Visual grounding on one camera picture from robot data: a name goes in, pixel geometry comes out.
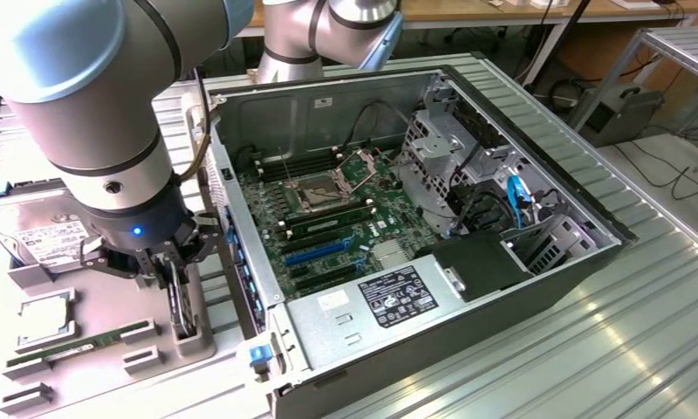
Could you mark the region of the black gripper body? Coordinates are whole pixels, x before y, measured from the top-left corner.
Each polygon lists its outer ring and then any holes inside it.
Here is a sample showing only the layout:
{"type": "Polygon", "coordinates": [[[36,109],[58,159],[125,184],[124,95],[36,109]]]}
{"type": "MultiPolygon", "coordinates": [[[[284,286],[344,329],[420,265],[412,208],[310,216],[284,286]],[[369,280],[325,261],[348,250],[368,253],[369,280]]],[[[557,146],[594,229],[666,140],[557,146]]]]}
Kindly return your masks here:
{"type": "Polygon", "coordinates": [[[178,186],[168,182],[145,203],[120,210],[102,210],[84,206],[89,229],[120,249],[149,252],[153,279],[160,277],[161,244],[170,238],[184,220],[193,217],[186,208],[178,186]]]}

